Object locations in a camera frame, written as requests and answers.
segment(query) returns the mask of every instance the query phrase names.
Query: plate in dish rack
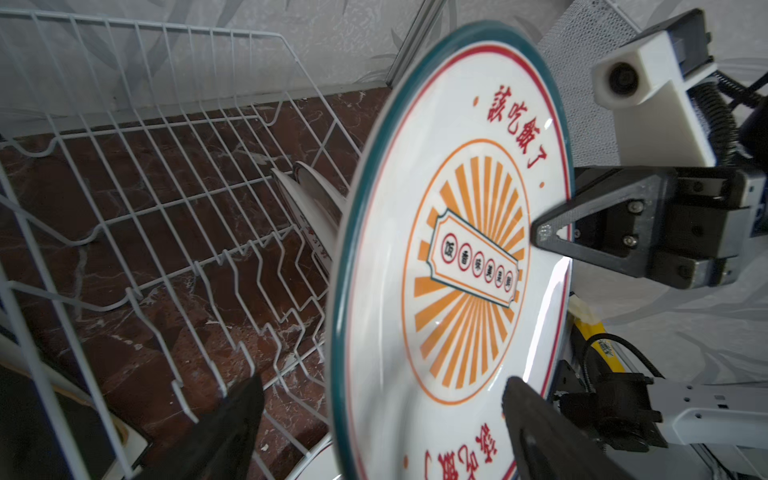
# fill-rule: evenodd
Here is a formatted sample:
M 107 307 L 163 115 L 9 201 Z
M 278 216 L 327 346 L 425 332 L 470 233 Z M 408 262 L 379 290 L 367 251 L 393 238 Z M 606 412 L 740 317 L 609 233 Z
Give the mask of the plate in dish rack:
M 570 259 L 530 240 L 571 192 L 554 81 L 516 30 L 467 25 L 392 93 L 362 158 L 331 282 L 344 478 L 510 478 L 506 379 L 547 391 L 569 287 Z

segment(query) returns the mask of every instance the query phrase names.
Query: robotic claw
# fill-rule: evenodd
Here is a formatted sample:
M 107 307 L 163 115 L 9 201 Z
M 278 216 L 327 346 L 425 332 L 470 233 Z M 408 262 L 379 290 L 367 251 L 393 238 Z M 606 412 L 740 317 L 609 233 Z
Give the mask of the robotic claw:
M 709 41 L 695 9 L 593 69 L 595 100 L 614 113 L 621 166 L 577 169 L 575 195 L 532 225 L 538 248 L 678 289 L 736 281 L 745 241 L 768 233 L 768 101 L 756 94 L 768 74 L 748 88 L 737 84 L 717 70 Z M 753 113 L 737 128 L 730 112 L 739 103 Z M 612 372 L 591 348 L 601 339 L 629 348 L 654 377 Z M 668 381 L 609 333 L 573 347 L 580 365 L 560 361 L 547 401 L 519 378 L 507 383 L 503 409 L 522 478 L 632 478 L 604 454 L 606 445 L 768 449 L 765 390 Z

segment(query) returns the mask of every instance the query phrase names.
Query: metal wire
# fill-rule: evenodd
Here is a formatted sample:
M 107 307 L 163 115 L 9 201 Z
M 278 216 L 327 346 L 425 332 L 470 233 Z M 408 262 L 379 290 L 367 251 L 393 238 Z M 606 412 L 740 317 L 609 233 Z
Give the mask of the metal wire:
M 20 48 L 14 43 L 14 31 L 11 27 L 13 22 L 27 22 L 26 25 L 30 25 L 32 28 L 28 29 L 26 35 L 34 35 L 36 41 L 40 42 L 42 49 L 31 52 L 29 48 Z M 90 98 L 86 105 L 90 105 L 91 108 L 85 110 L 85 106 L 82 103 L 83 88 L 78 88 L 69 74 L 68 66 L 65 65 L 66 60 L 61 57 L 59 53 L 60 45 L 57 45 L 58 38 L 56 36 L 56 28 L 66 25 L 69 31 L 73 34 L 74 40 L 69 45 L 68 55 L 72 55 L 76 58 L 79 65 L 84 65 L 82 74 L 93 85 L 93 89 L 90 92 Z M 88 50 L 86 40 L 84 39 L 83 27 L 89 28 L 103 28 L 106 33 L 105 45 L 108 47 L 110 53 L 114 56 L 114 61 L 117 64 L 116 71 L 119 74 L 117 78 L 117 85 L 120 85 L 126 95 L 127 108 L 116 111 L 114 104 L 110 100 L 108 80 L 105 79 L 103 72 L 101 72 L 98 66 L 92 60 L 93 54 Z M 184 58 L 180 60 L 179 56 L 180 47 L 176 42 L 169 40 L 169 34 L 178 35 L 181 39 L 185 37 L 188 40 L 188 45 L 184 47 Z M 124 40 L 125 35 L 132 35 L 132 38 L 137 42 L 138 51 L 140 52 L 138 66 L 141 70 L 141 79 L 145 83 L 145 94 L 139 94 L 136 92 L 136 78 L 128 74 L 129 69 L 135 65 L 131 63 L 130 59 L 124 59 L 118 51 L 118 40 Z M 168 74 L 170 75 L 170 85 L 172 98 L 168 95 L 161 95 L 155 84 L 155 75 L 151 63 L 147 56 L 147 49 L 145 48 L 144 39 L 148 38 L 147 35 L 157 36 L 157 42 L 154 44 L 153 50 L 159 48 L 164 50 L 167 54 L 167 66 Z M 200 48 L 199 40 L 203 39 L 207 42 L 207 46 Z M 227 42 L 226 48 L 217 46 L 217 41 L 224 40 Z M 275 107 L 274 115 L 271 119 L 265 118 L 259 108 L 250 100 L 252 95 L 243 94 L 238 92 L 238 75 L 240 79 L 243 76 L 246 79 L 246 83 L 257 83 L 258 78 L 255 78 L 253 73 L 254 64 L 254 52 L 260 51 L 260 43 L 264 41 L 277 41 L 280 45 L 282 54 L 286 56 L 287 62 L 290 65 L 286 73 L 286 80 L 282 86 L 280 99 Z M 244 58 L 243 49 L 240 46 L 247 43 L 247 65 L 242 60 Z M 271 167 L 278 168 L 279 170 L 285 170 L 278 166 L 280 163 L 285 163 L 288 166 L 286 173 L 290 173 L 293 166 L 290 160 L 290 155 L 286 154 L 286 151 L 280 145 L 276 135 L 272 130 L 275 128 L 280 115 L 285 115 L 285 111 L 293 109 L 298 118 L 303 123 L 303 126 L 310 133 L 311 138 L 317 143 L 317 153 L 312 161 L 314 166 L 321 157 L 321 154 L 326 156 L 329 165 L 333 172 L 340 180 L 340 183 L 349 188 L 348 178 L 344 176 L 339 166 L 333 160 L 326 145 L 334 132 L 337 129 L 344 138 L 349 142 L 349 147 L 356 156 L 360 155 L 360 150 L 355 144 L 349 133 L 342 126 L 339 118 L 331 109 L 326 99 L 321 95 L 318 87 L 313 82 L 312 78 L 307 74 L 306 69 L 302 65 L 301 61 L 296 56 L 295 51 L 286 42 L 285 38 L 276 33 L 265 31 L 245 31 L 245 30 L 233 30 L 226 28 L 211 28 L 211 27 L 198 27 L 193 25 L 178 25 L 167 24 L 160 22 L 144 22 L 134 21 L 124 18 L 105 18 L 95 17 L 89 15 L 76 15 L 63 12 L 39 12 L 20 10 L 14 8 L 0 8 L 0 53 L 5 54 L 8 59 L 8 66 L 11 71 L 14 72 L 18 78 L 22 81 L 22 87 L 24 94 L 28 96 L 32 104 L 39 112 L 39 117 L 45 119 L 45 129 L 51 134 L 51 139 L 48 142 L 48 146 L 41 151 L 30 151 L 26 146 L 22 147 L 18 139 L 14 138 L 13 134 L 0 131 L 3 134 L 3 138 L 6 140 L 6 147 L 12 147 L 18 151 L 18 153 L 25 155 L 30 161 L 41 161 L 42 157 L 47 157 L 53 154 L 56 150 L 63 155 L 66 165 L 72 172 L 74 182 L 77 184 L 79 190 L 83 193 L 84 199 L 90 207 L 91 213 L 96 219 L 95 225 L 89 230 L 88 235 L 82 237 L 80 240 L 71 240 L 68 236 L 64 235 L 60 231 L 56 230 L 50 224 L 44 222 L 40 218 L 36 217 L 29 211 L 22 200 L 19 200 L 14 190 L 14 182 L 11 182 L 6 166 L 0 164 L 0 186 L 4 191 L 4 196 L 0 196 L 0 204 L 13 213 L 13 216 L 18 224 L 21 235 L 24 242 L 29 249 L 32 257 L 33 266 L 39 273 L 42 285 L 36 286 L 28 283 L 24 283 L 21 280 L 9 279 L 6 276 L 6 270 L 0 265 L 0 300 L 7 311 L 8 318 L 14 329 L 14 333 L 19 340 L 19 344 L 24 352 L 25 358 L 29 365 L 30 373 L 35 381 L 35 385 L 41 396 L 43 407 L 51 420 L 54 433 L 61 445 L 62 452 L 65 460 L 70 468 L 73 478 L 77 480 L 89 478 L 88 471 L 85 467 L 82 455 L 79 447 L 74 441 L 71 434 L 71 430 L 68 427 L 67 420 L 61 410 L 58 400 L 53 392 L 51 383 L 49 382 L 41 360 L 39 358 L 34 340 L 32 339 L 27 321 L 23 317 L 22 308 L 19 304 L 16 292 L 24 293 L 28 296 L 34 296 L 39 298 L 40 301 L 49 302 L 53 306 L 58 322 L 61 328 L 64 330 L 68 347 L 74 354 L 77 366 L 82 374 L 88 392 L 94 401 L 95 408 L 98 415 L 101 418 L 104 430 L 106 431 L 112 448 L 115 453 L 115 458 L 121 466 L 122 473 L 125 478 L 132 478 L 134 476 L 134 470 L 131 463 L 127 459 L 125 452 L 122 448 L 120 437 L 111 421 L 110 412 L 108 411 L 104 395 L 101 388 L 94 376 L 91 369 L 90 362 L 97 362 L 99 359 L 86 358 L 85 352 L 82 349 L 81 341 L 78 338 L 78 334 L 72 324 L 70 313 L 65 309 L 65 305 L 70 305 L 75 308 L 75 312 L 81 312 L 87 310 L 96 313 L 106 313 L 116 309 L 127 309 L 128 312 L 132 312 L 136 315 L 137 319 L 145 325 L 152 333 L 163 356 L 166 359 L 166 363 L 172 373 L 173 379 L 170 382 L 170 389 L 176 396 L 181 410 L 190 418 L 192 422 L 197 422 L 198 417 L 194 413 L 190 404 L 187 402 L 186 396 L 189 394 L 189 389 L 193 388 L 184 385 L 184 380 L 180 374 L 176 361 L 174 361 L 171 351 L 169 350 L 165 339 L 161 331 L 153 324 L 151 318 L 143 310 L 144 299 L 148 298 L 150 293 L 157 287 L 162 287 L 164 291 L 167 291 L 171 302 L 175 309 L 178 311 L 180 317 L 184 321 L 186 329 L 191 335 L 195 348 L 200 358 L 202 358 L 210 370 L 211 374 L 215 378 L 218 389 L 222 396 L 227 395 L 227 383 L 219 372 L 219 368 L 214 360 L 210 357 L 208 351 L 206 351 L 204 343 L 201 341 L 193 323 L 190 321 L 190 317 L 185 310 L 184 302 L 181 297 L 177 295 L 172 279 L 184 274 L 194 275 L 195 278 L 200 278 L 204 285 L 207 301 L 210 304 L 210 312 L 212 319 L 217 323 L 223 333 L 224 338 L 228 344 L 228 348 L 233 353 L 242 354 L 246 364 L 250 367 L 250 375 L 256 373 L 256 364 L 254 362 L 254 356 L 248 350 L 246 344 L 240 340 L 233 338 L 230 334 L 230 326 L 227 325 L 224 317 L 220 313 L 220 309 L 217 306 L 216 292 L 212 287 L 209 279 L 207 268 L 211 267 L 212 263 L 226 268 L 227 266 L 231 270 L 233 278 L 233 290 L 234 296 L 237 299 L 237 303 L 241 308 L 241 313 L 248 319 L 248 323 L 253 327 L 253 334 L 257 336 L 263 336 L 271 339 L 274 342 L 276 351 L 272 358 L 272 370 L 273 377 L 264 383 L 264 389 L 276 387 L 282 389 L 293 402 L 302 406 L 307 412 L 312 414 L 318 420 L 327 424 L 328 418 L 318 412 L 315 408 L 302 400 L 286 383 L 284 377 L 287 373 L 293 372 L 298 369 L 303 375 L 310 381 L 318 386 L 324 386 L 322 379 L 318 379 L 310 374 L 310 369 L 307 368 L 306 362 L 308 357 L 314 353 L 317 353 L 317 358 L 320 362 L 324 361 L 322 331 L 325 321 L 325 315 L 323 312 L 323 298 L 327 293 L 328 279 L 325 276 L 323 268 L 320 266 L 319 259 L 314 251 L 305 251 L 306 241 L 301 235 L 299 227 L 292 222 L 286 206 L 283 205 L 282 199 L 276 194 L 273 188 L 273 178 L 269 174 L 265 174 L 260 166 L 260 160 L 266 158 Z M 60 97 L 52 98 L 56 95 L 56 92 L 48 91 L 41 88 L 40 79 L 37 78 L 39 71 L 33 70 L 34 59 L 40 58 L 46 65 L 48 72 L 51 73 L 49 81 L 55 82 L 58 87 L 58 93 Z M 185 65 L 185 74 L 179 75 L 177 72 L 178 65 Z M 220 94 L 220 84 L 223 82 L 220 69 L 224 66 L 226 72 L 231 72 L 231 92 L 228 94 Z M 204 88 L 205 85 L 213 84 L 214 90 L 217 94 L 214 95 L 215 107 L 211 109 L 206 108 L 206 104 L 210 104 L 210 98 L 207 96 L 210 93 L 209 88 Z M 307 121 L 303 112 L 291 95 L 291 91 L 294 88 L 301 87 L 305 84 L 311 85 L 316 96 L 319 98 L 324 108 L 324 113 L 329 115 L 330 127 L 325 134 L 318 135 L 310 122 Z M 182 92 L 192 91 L 194 98 L 190 99 L 188 94 L 182 94 Z M 60 111 L 52 111 L 51 105 L 56 104 L 59 107 L 65 104 L 66 108 L 70 112 L 69 115 L 62 115 Z M 131 119 L 131 124 L 123 119 L 126 115 Z M 192 118 L 193 115 L 202 115 L 202 118 Z M 95 118 L 100 118 L 103 121 L 101 123 L 94 123 Z M 76 122 L 78 128 L 62 129 L 63 125 Z M 244 124 L 245 130 L 235 127 L 235 122 Z M 254 128 L 253 122 L 257 122 L 257 127 Z M 214 154 L 211 152 L 209 145 L 203 139 L 203 135 L 199 131 L 200 128 L 210 129 L 215 137 L 215 142 L 220 145 L 221 151 L 223 151 L 223 157 L 226 158 L 230 164 L 227 168 L 232 167 L 233 171 L 237 173 L 238 180 L 232 181 L 227 178 L 227 175 L 222 171 L 223 161 L 220 164 L 214 160 Z M 180 140 L 177 132 L 183 129 L 192 134 L 192 138 L 197 142 L 199 148 L 195 148 L 196 153 L 202 153 L 203 160 L 194 160 L 193 155 L 190 155 L 189 146 L 184 146 L 184 143 Z M 237 140 L 237 148 L 232 149 L 227 145 L 227 142 L 222 137 L 222 131 L 226 131 L 228 134 L 233 135 Z M 134 151 L 135 145 L 132 144 L 129 139 L 129 134 L 141 134 L 146 138 L 147 142 L 151 146 L 150 152 L 153 155 L 153 161 L 159 163 L 162 166 L 162 171 L 166 174 L 166 178 L 173 185 L 173 189 L 177 198 L 169 201 L 161 199 L 160 194 L 153 188 L 150 182 L 145 166 L 139 161 L 137 152 Z M 174 173 L 174 169 L 168 163 L 167 158 L 164 155 L 163 149 L 156 142 L 155 133 L 168 133 L 176 148 L 181 153 L 181 157 L 184 163 L 189 168 L 192 177 L 194 178 L 195 188 L 199 188 L 199 193 L 193 193 L 189 190 L 185 191 L 181 181 Z M 266 135 L 266 139 L 262 139 L 260 135 Z M 110 156 L 111 151 L 106 151 L 98 141 L 99 138 L 105 136 L 115 136 L 121 145 L 123 151 L 127 154 L 133 168 L 137 172 L 141 184 L 144 190 L 149 194 L 152 204 L 150 206 L 133 205 L 129 196 L 127 195 L 124 187 L 121 185 L 120 171 L 116 170 L 111 163 Z M 99 207 L 99 203 L 94 198 L 94 192 L 91 189 L 91 185 L 87 179 L 87 176 L 81 172 L 81 167 L 75 161 L 73 153 L 70 151 L 68 142 L 82 139 L 87 141 L 93 151 L 96 153 L 98 163 L 104 168 L 111 186 L 117 194 L 116 201 L 118 202 L 119 210 L 117 214 L 109 217 Z M 258 149 L 261 152 L 252 151 L 248 147 L 249 141 L 255 141 L 258 145 Z M 278 156 L 270 155 L 267 143 L 273 145 L 277 151 L 280 152 Z M 234 151 L 238 153 L 245 153 L 247 156 L 249 165 L 253 167 L 253 171 L 257 173 L 257 176 L 249 177 L 241 167 L 241 164 L 234 157 Z M 206 185 L 203 177 L 200 174 L 202 167 L 211 169 L 215 172 L 216 177 L 222 183 L 220 188 L 209 188 Z M 264 198 L 257 194 L 257 188 L 262 188 L 264 194 L 268 197 L 268 202 L 265 202 Z M 253 202 L 257 206 L 257 209 L 253 211 L 247 211 L 243 206 L 243 201 L 239 200 L 237 192 L 245 192 L 249 202 Z M 220 209 L 217 202 L 217 198 L 227 197 L 229 201 L 237 209 L 238 218 L 234 219 L 232 215 L 227 215 Z M 200 217 L 195 209 L 195 205 L 200 202 L 207 203 L 215 213 L 215 220 L 204 219 Z M 193 221 L 196 231 L 181 231 L 173 222 L 172 209 L 182 208 L 190 216 Z M 161 255 L 158 253 L 157 247 L 153 244 L 152 235 L 147 232 L 144 225 L 140 221 L 140 217 L 147 216 L 148 214 L 159 214 L 162 219 L 161 223 L 168 229 L 170 235 L 173 238 L 175 247 L 178 248 L 180 254 L 180 260 L 183 260 L 185 266 L 177 268 L 173 271 L 167 271 L 164 265 L 168 265 L 167 259 L 161 259 Z M 242 241 L 242 238 L 238 240 L 238 236 L 235 234 L 233 228 L 233 222 L 242 220 L 247 225 L 247 230 L 250 232 L 250 238 L 246 241 Z M 214 226 L 211 221 L 218 222 L 218 225 Z M 257 225 L 268 225 L 269 231 L 259 231 Z M 139 283 L 135 277 L 133 271 L 128 265 L 126 255 L 121 250 L 118 242 L 112 233 L 113 228 L 132 229 L 141 238 L 140 242 L 146 247 L 151 263 L 157 271 L 157 275 L 152 280 L 142 278 L 143 283 Z M 211 228 L 221 228 L 226 232 L 226 237 L 231 242 L 227 248 L 217 249 L 215 242 L 210 235 Z M 44 257 L 41 252 L 41 241 L 36 236 L 35 231 L 42 232 L 46 238 L 46 248 L 50 244 L 50 239 L 58 242 L 63 247 L 82 247 L 87 246 L 96 239 L 103 238 L 105 244 L 109 246 L 114 258 L 117 260 L 121 274 L 124 275 L 124 290 L 125 295 L 121 300 L 113 302 L 108 305 L 97 305 L 81 300 L 84 292 L 77 292 L 74 296 L 67 296 L 59 292 L 53 276 L 51 275 L 50 267 L 48 264 L 49 259 Z M 299 273 L 299 284 L 303 284 L 306 287 L 307 294 L 294 291 L 293 284 L 298 281 L 296 278 L 292 279 L 292 282 L 287 281 L 283 275 L 283 265 L 290 263 L 291 259 L 289 251 L 284 245 L 284 241 L 288 235 L 298 235 L 301 240 L 301 244 L 293 258 L 293 265 L 296 271 Z M 199 258 L 199 254 L 193 253 L 190 249 L 190 242 L 193 237 L 202 239 L 205 247 L 207 248 L 206 255 L 208 257 Z M 274 250 L 276 247 L 280 253 L 277 258 L 276 272 L 272 273 L 265 271 L 265 257 L 267 250 Z M 309 254 L 312 260 L 312 266 L 300 265 L 300 258 L 302 255 Z M 265 300 L 267 315 L 270 315 L 270 320 L 263 323 L 261 327 L 258 326 L 254 313 L 250 311 L 246 301 L 243 299 L 243 293 L 240 292 L 240 271 L 238 263 L 251 256 L 256 257 L 257 261 L 257 274 L 256 285 L 257 291 L 247 292 L 248 296 L 261 295 Z M 308 278 L 308 269 L 311 269 L 315 273 L 315 278 L 320 278 L 323 281 L 323 288 L 317 289 L 316 286 L 310 282 Z M 285 312 L 279 312 L 278 307 L 270 298 L 270 294 L 267 292 L 265 285 L 269 285 L 270 289 L 275 287 L 284 290 L 288 298 L 290 298 L 290 308 Z M 311 307 L 310 312 L 316 310 L 318 312 L 316 325 L 312 330 L 307 332 L 309 326 L 306 321 L 302 319 L 302 314 L 306 318 L 305 310 L 307 307 Z M 293 319 L 293 322 L 298 326 L 300 333 L 293 342 L 293 345 L 283 345 L 284 341 L 277 334 L 274 325 L 285 323 L 288 318 Z M 304 339 L 309 337 L 312 342 L 311 348 L 304 353 L 299 350 L 300 345 L 303 344 Z M 281 360 L 283 359 L 283 353 L 289 354 L 292 359 L 285 365 L 280 367 Z M 286 425 L 281 425 L 269 412 L 265 412 L 265 418 L 272 424 L 274 424 L 276 430 L 286 437 L 288 443 L 293 445 L 301 455 L 307 457 L 312 455 L 310 452 L 312 445 L 303 445 L 296 437 L 290 432 L 290 428 Z M 261 460 L 257 452 L 254 452 L 253 460 L 257 467 L 262 471 L 266 478 L 274 478 L 273 474 L 268 471 L 267 466 Z

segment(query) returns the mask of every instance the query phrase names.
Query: red circle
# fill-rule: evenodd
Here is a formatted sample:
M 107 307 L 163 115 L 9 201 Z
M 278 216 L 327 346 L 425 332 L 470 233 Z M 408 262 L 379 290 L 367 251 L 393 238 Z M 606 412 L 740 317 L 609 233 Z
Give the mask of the red circle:
M 445 238 L 443 238 L 443 239 L 442 239 L 442 243 L 440 244 L 440 254 L 442 255 L 442 261 L 444 261 L 444 262 L 446 262 L 446 263 L 451 263 L 451 262 L 452 262 L 453 260 L 455 260 L 455 258 L 457 257 L 457 251 L 456 251 L 456 249 L 454 248 L 454 249 L 453 249 L 453 257 L 451 257 L 451 259 L 450 259 L 450 260 L 448 260 L 448 259 L 446 259 L 446 258 L 445 258 L 445 242 L 446 242 L 446 241 L 447 241 L 449 238 L 451 238 L 451 237 L 453 237 L 453 244 L 454 244 L 454 246 L 455 246 L 455 245 L 456 245 L 456 235 L 454 235 L 453 233 L 449 233 L 448 235 L 445 235 Z
M 462 247 L 458 249 L 458 268 L 462 269 L 462 272 L 467 271 L 469 266 L 472 265 L 472 262 L 468 261 L 467 266 L 462 266 L 462 250 L 464 250 L 464 247 L 469 249 L 469 255 L 467 255 L 467 258 L 472 258 L 472 247 L 469 245 L 469 243 L 463 244 Z
M 472 265 L 475 265 L 475 262 L 477 261 L 478 256 L 480 256 L 480 258 L 482 258 L 482 261 L 480 262 L 480 264 L 482 266 L 485 266 L 485 255 L 483 255 L 483 252 L 481 252 L 481 251 L 478 251 L 475 254 L 475 256 L 472 258 Z M 482 275 L 482 271 L 483 271 L 483 269 L 481 268 L 479 272 L 475 273 L 475 268 L 472 267 L 472 275 L 474 275 L 477 278 L 480 278 L 480 276 Z
M 499 270 L 502 272 L 502 278 L 501 279 L 498 278 Z M 496 269 L 496 273 L 494 273 L 493 277 L 496 279 L 496 281 L 494 282 L 495 285 L 496 285 L 496 288 L 502 288 L 502 285 L 504 285 L 504 267 L 499 265 L 498 268 Z
M 505 292 L 508 292 L 509 290 L 512 290 L 512 282 L 509 283 L 509 288 L 507 288 L 507 276 L 512 276 L 514 278 L 514 276 L 512 275 L 512 271 L 511 270 L 509 270 L 507 272 L 507 275 L 504 277 L 504 291 Z
M 491 271 L 496 271 L 496 262 L 493 261 L 492 258 L 489 258 L 488 261 L 485 263 L 485 266 L 483 267 L 482 271 L 485 272 L 485 282 L 490 283 L 493 281 L 493 275 L 491 275 L 491 278 L 488 278 L 488 265 L 491 266 Z

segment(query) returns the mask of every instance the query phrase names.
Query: marble surface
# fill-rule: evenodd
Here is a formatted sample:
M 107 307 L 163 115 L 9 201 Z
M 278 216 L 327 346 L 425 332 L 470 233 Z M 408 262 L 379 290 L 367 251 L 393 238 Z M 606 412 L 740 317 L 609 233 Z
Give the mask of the marble surface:
M 388 94 L 389 90 L 382 88 L 327 98 L 361 150 Z M 269 121 L 276 106 L 259 105 L 256 109 Z M 320 140 L 325 138 L 333 119 L 320 100 L 299 100 L 296 107 L 315 135 Z M 0 164 L 21 206 L 68 239 L 88 237 L 99 223 L 81 182 L 104 219 L 126 216 L 109 225 L 113 241 L 100 231 L 93 241 L 79 247 L 62 246 L 40 230 L 33 227 L 32 231 L 56 290 L 83 302 L 109 306 L 125 298 L 131 279 L 121 267 L 122 257 L 134 282 L 144 285 L 143 298 L 138 301 L 141 311 L 161 333 L 183 380 L 182 392 L 197 416 L 215 409 L 222 393 L 182 310 L 227 386 L 246 379 L 250 367 L 243 352 L 230 345 L 205 283 L 190 267 L 190 261 L 203 262 L 214 253 L 234 249 L 257 237 L 262 239 L 258 255 L 249 247 L 231 254 L 239 274 L 237 287 L 255 328 L 236 298 L 234 271 L 226 259 L 222 265 L 209 262 L 202 271 L 210 282 L 213 305 L 227 332 L 235 346 L 239 342 L 246 346 L 263 382 L 276 376 L 276 367 L 284 369 L 296 353 L 303 355 L 315 345 L 312 334 L 323 318 L 326 282 L 309 248 L 302 248 L 297 232 L 286 230 L 280 243 L 268 237 L 275 230 L 285 230 L 290 223 L 274 196 L 272 180 L 254 180 L 268 174 L 272 167 L 266 164 L 265 155 L 276 158 L 276 165 L 283 171 L 290 171 L 286 157 L 291 162 L 308 164 L 317 159 L 316 169 L 346 194 L 357 154 L 341 130 L 334 128 L 326 151 L 318 155 L 315 137 L 298 111 L 283 104 L 269 131 L 256 120 L 221 121 L 213 123 L 214 127 L 206 123 L 193 127 L 183 124 L 150 130 L 149 134 L 138 130 L 122 136 L 111 133 L 93 139 L 70 139 L 65 148 L 58 146 L 43 158 L 26 157 L 10 147 L 0 149 Z M 253 109 L 243 113 L 251 115 Z M 223 117 L 221 111 L 208 114 L 211 118 Z M 193 121 L 202 118 L 202 114 L 190 116 Z M 28 137 L 22 145 L 30 151 L 41 151 L 49 140 L 50 136 L 45 135 Z M 243 183 L 248 185 L 233 187 Z M 205 190 L 213 192 L 210 198 Z M 200 197 L 187 204 L 180 192 L 187 198 Z M 142 211 L 156 206 L 156 198 L 161 203 L 177 204 Z M 137 213 L 135 219 L 131 211 Z M 0 209 L 0 238 L 0 261 L 9 279 L 44 288 L 16 219 L 5 208 Z M 158 280 L 162 272 L 171 275 L 166 283 Z M 16 295 L 41 351 L 84 387 L 51 302 L 28 293 Z M 110 409 L 153 442 L 144 459 L 146 465 L 152 465 L 193 425 L 173 393 L 174 375 L 158 339 L 130 303 L 103 313 L 77 306 L 67 306 L 66 310 Z M 265 329 L 268 323 L 277 341 Z M 322 338 L 321 327 L 315 340 Z M 265 391 L 266 412 L 279 426 L 266 417 L 262 420 L 257 453 L 278 479 L 288 475 L 302 457 L 281 429 L 289 431 L 307 449 L 327 433 L 327 425 L 310 411 L 327 415 L 321 384 L 322 358 L 315 351 L 303 360 L 303 365 L 306 372 L 297 366 L 283 381 L 291 394 L 310 409 L 292 399 L 281 382 Z M 249 478 L 264 478 L 255 462 Z

